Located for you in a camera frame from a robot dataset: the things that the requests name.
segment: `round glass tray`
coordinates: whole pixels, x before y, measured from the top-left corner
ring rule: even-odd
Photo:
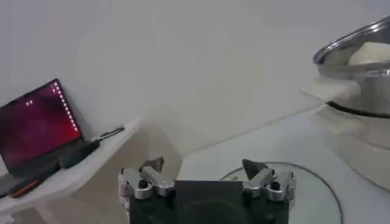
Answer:
[[[339,207],[331,190],[312,173],[287,164],[266,163],[276,173],[291,170],[296,177],[294,206],[289,213],[292,224],[339,224]],[[247,181],[243,168],[233,171],[222,180]]]

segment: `screw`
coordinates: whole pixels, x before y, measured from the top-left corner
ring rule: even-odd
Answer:
[[[147,188],[149,183],[146,180],[140,180],[138,182],[138,187],[141,189]]]
[[[271,189],[272,190],[275,190],[275,191],[279,191],[280,190],[280,183],[274,181],[271,183]]]

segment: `black cable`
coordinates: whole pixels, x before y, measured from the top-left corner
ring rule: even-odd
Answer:
[[[108,131],[106,133],[104,133],[103,135],[100,135],[100,137],[98,137],[96,140],[101,142],[109,137],[112,137],[120,132],[122,132],[124,130],[124,127],[119,127],[119,128],[116,128],[115,130],[113,131]]]

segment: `white countertop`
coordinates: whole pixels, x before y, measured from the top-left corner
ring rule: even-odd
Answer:
[[[6,197],[0,199],[0,215],[34,207],[80,189],[141,127],[141,119],[137,119],[124,127],[124,131],[104,140],[101,146],[81,163],[66,170],[59,170],[27,195],[21,198]]]
[[[326,134],[311,122],[311,114],[312,111],[298,114],[191,153],[183,160],[179,179],[218,180],[241,167],[244,158],[287,161],[315,171],[330,183],[341,200],[345,223],[388,224],[390,192],[361,178],[334,149],[327,148]]]

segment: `laptop screen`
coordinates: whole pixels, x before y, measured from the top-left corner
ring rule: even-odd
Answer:
[[[0,108],[0,132],[8,170],[82,137],[58,80]]]

